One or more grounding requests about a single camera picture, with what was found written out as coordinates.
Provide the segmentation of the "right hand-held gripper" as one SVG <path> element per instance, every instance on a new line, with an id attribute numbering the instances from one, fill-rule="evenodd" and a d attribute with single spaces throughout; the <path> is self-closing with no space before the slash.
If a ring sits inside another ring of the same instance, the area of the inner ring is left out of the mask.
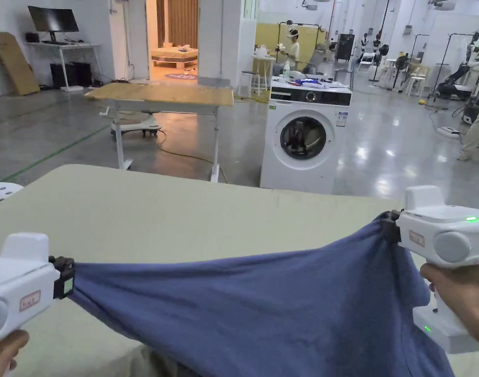
<path id="1" fill-rule="evenodd" d="M 445 269 L 479 265 L 479 209 L 447 205 L 436 186 L 409 187 L 405 207 L 382 222 L 386 240 Z M 439 294 L 435 305 L 414 307 L 413 321 L 447 353 L 479 351 L 479 344 Z"/>

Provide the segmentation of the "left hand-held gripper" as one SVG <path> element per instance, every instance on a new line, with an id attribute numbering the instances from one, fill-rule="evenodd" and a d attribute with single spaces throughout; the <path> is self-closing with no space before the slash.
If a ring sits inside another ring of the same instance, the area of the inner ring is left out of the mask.
<path id="1" fill-rule="evenodd" d="M 0 341 L 71 295 L 75 273 L 74 259 L 49 254 L 47 235 L 9 235 L 0 252 Z"/>

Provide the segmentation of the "person's left hand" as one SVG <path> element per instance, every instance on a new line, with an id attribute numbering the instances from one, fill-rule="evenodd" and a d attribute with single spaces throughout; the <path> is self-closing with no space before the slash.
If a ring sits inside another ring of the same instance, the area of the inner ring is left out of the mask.
<path id="1" fill-rule="evenodd" d="M 16 368 L 15 358 L 28 341 L 29 333 L 22 329 L 15 330 L 0 341 L 0 377 Z"/>

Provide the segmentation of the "person's right hand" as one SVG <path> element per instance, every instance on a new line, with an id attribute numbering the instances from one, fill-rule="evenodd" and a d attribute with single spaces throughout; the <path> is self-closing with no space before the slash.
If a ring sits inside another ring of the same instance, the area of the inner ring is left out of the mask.
<path id="1" fill-rule="evenodd" d="M 426 263 L 420 275 L 479 343 L 479 265 L 443 269 Z"/>

